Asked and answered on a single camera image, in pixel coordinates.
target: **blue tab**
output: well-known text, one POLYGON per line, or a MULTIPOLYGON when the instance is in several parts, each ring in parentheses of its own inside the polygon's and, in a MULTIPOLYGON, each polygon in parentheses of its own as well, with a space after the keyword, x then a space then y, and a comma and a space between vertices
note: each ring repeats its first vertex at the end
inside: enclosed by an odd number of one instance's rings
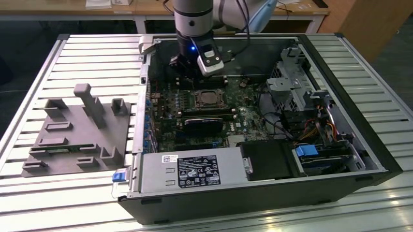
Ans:
POLYGON ((296 152, 298 156, 316 156, 318 155, 318 151, 316 145, 301 145, 296 148, 296 152))
POLYGON ((114 173, 112 175, 112 182, 123 182, 127 181, 127 174, 126 172, 114 173))

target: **cpu socket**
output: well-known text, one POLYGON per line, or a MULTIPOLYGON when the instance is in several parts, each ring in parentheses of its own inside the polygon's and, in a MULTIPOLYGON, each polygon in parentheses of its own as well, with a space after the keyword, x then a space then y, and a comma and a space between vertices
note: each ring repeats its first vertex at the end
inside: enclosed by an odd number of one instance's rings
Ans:
POLYGON ((194 92, 195 107, 198 110, 227 108, 225 93, 222 90, 199 90, 194 92))

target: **power supply label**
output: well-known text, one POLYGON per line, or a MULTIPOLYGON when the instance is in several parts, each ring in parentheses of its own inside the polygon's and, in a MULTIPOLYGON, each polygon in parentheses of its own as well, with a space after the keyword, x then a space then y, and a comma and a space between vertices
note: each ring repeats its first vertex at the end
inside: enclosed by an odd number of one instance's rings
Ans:
POLYGON ((181 188, 219 185, 217 156, 179 158, 178 180, 181 188))

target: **blue object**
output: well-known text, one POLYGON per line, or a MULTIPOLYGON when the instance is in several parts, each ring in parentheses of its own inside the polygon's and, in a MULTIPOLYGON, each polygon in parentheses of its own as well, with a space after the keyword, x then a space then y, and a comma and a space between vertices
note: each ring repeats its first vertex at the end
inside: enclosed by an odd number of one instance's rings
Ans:
POLYGON ((127 172, 115 172, 112 175, 112 182, 125 182, 127 181, 127 172))
POLYGON ((318 151, 314 145, 301 145, 296 148, 296 152, 300 156, 316 156, 318 155, 318 151))
POLYGON ((277 0, 268 0, 250 19, 250 33, 260 33, 272 19, 277 0))

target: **slotted metal surface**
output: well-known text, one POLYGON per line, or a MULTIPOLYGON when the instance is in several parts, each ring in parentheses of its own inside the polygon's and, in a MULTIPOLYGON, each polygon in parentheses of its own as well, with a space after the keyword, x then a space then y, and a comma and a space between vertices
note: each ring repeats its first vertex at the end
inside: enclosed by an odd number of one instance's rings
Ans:
MULTIPOLYGON (((82 104, 72 87, 82 81, 107 103, 123 98, 134 103, 142 63, 138 35, 74 35, 56 48, 39 91, 24 114, 19 131, 0 162, 0 231, 405 231, 413 224, 413 123, 370 67, 334 35, 310 36, 373 129, 405 173, 384 184, 361 189, 338 202, 257 212, 230 217, 142 226, 112 198, 112 172, 20 177, 22 165, 46 118, 48 98, 82 104)), ((313 72, 324 88, 317 73, 313 72)), ((126 165, 131 164, 134 135, 127 141, 126 165)))

